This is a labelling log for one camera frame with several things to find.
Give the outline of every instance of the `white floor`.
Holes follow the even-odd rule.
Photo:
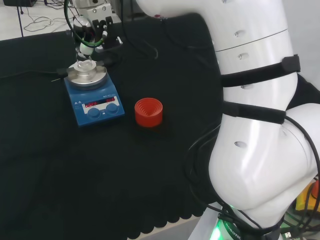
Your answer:
[[[288,19],[293,49],[300,56],[301,74],[320,90],[320,0],[283,0],[283,4]],[[21,16],[21,22],[22,26],[25,27],[32,20],[27,14],[27,8],[23,7],[22,9],[24,14]],[[23,30],[25,36],[68,29],[68,25],[64,20],[63,9],[55,10],[39,1],[28,9],[31,16],[63,19],[57,19],[52,26],[48,26],[43,30],[35,32]],[[70,10],[68,14],[70,18],[73,16]],[[41,29],[48,24],[49,21],[32,24],[27,30]],[[21,37],[21,31],[17,9],[11,6],[4,6],[3,1],[0,0],[0,40],[19,37]]]
[[[21,24],[22,27],[26,27],[28,24],[32,23],[33,21],[28,16],[28,11],[26,7],[22,8],[24,14],[21,14]],[[69,29],[67,22],[65,20],[65,15],[63,9],[55,10],[48,6],[45,6],[44,2],[37,1],[33,7],[28,7],[30,16],[35,20],[37,17],[48,17],[51,19],[55,18],[62,18],[56,19],[52,26],[47,26],[43,30],[34,31],[38,29],[44,28],[46,25],[50,24],[50,21],[43,21],[35,24],[31,24],[27,27],[27,30],[34,31],[30,32],[27,30],[23,30],[24,36],[36,35],[36,34],[46,34],[56,31],[64,31]],[[72,13],[68,12],[69,18],[73,15]],[[5,6],[3,0],[0,0],[0,41],[6,39],[14,39],[21,37],[21,30],[19,25],[18,13],[17,8],[14,6]]]

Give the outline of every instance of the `yellow object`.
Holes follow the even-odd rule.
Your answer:
[[[303,211],[305,209],[307,193],[308,193],[308,190],[311,185],[312,185],[312,183],[310,183],[308,186],[306,186],[306,188],[296,198],[295,210]],[[316,205],[316,199],[310,194],[307,209],[313,210],[315,205]]]

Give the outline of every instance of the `green light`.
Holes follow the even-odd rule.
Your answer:
[[[219,240],[220,237],[221,237],[221,232],[219,230],[219,223],[218,223],[212,231],[210,240]]]

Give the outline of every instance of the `black strap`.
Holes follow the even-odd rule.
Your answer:
[[[286,112],[262,106],[253,106],[224,101],[223,113],[232,117],[259,120],[274,124],[283,124]]]
[[[299,56],[287,56],[282,62],[256,69],[222,75],[224,88],[256,84],[271,79],[280,78],[301,70]]]

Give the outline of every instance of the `black fabric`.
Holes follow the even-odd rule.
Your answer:
[[[299,73],[300,70],[299,56],[287,56],[282,62],[273,65],[222,75],[221,82],[224,88],[237,87],[280,78],[295,72]]]
[[[262,106],[223,102],[223,113],[232,117],[264,121],[274,124],[283,124],[286,112]]]
[[[184,44],[211,42],[198,15],[170,19],[167,28]],[[155,19],[126,29],[151,55],[138,37],[157,47],[159,58],[144,59],[126,43],[118,50],[122,62],[108,71],[125,109],[122,118],[78,128],[63,82],[33,73],[1,79],[1,240],[124,240],[202,215],[182,165],[190,145],[221,119],[215,55],[173,47]],[[72,39],[62,32],[0,41],[0,51],[1,76],[53,72],[76,60]],[[320,103],[319,92],[301,79],[296,94],[292,106]],[[160,128],[135,123],[134,105],[145,97],[163,104]],[[195,163],[205,183],[198,195],[207,202],[214,201],[208,180],[214,141],[201,147]]]

